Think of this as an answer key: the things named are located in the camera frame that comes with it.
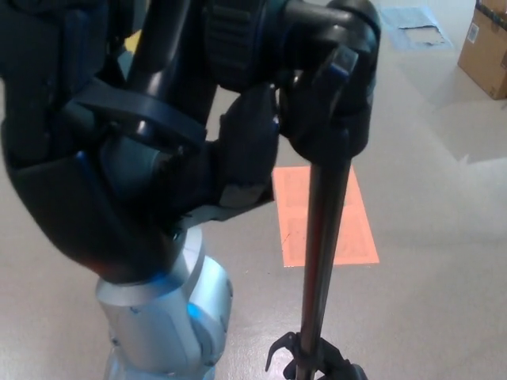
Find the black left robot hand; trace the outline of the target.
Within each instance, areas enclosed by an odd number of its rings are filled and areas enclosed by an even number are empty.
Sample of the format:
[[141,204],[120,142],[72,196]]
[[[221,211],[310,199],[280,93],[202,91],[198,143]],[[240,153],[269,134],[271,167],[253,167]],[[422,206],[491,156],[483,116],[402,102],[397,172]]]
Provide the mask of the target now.
[[119,285],[273,200],[263,1],[4,1],[6,172],[69,259]]

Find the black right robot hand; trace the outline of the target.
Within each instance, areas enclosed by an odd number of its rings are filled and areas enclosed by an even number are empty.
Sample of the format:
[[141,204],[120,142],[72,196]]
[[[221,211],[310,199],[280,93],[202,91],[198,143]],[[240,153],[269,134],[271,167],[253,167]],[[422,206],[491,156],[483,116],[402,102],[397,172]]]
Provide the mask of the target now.
[[323,373],[321,379],[368,380],[360,365],[345,359],[337,347],[323,338],[319,342],[316,369]]

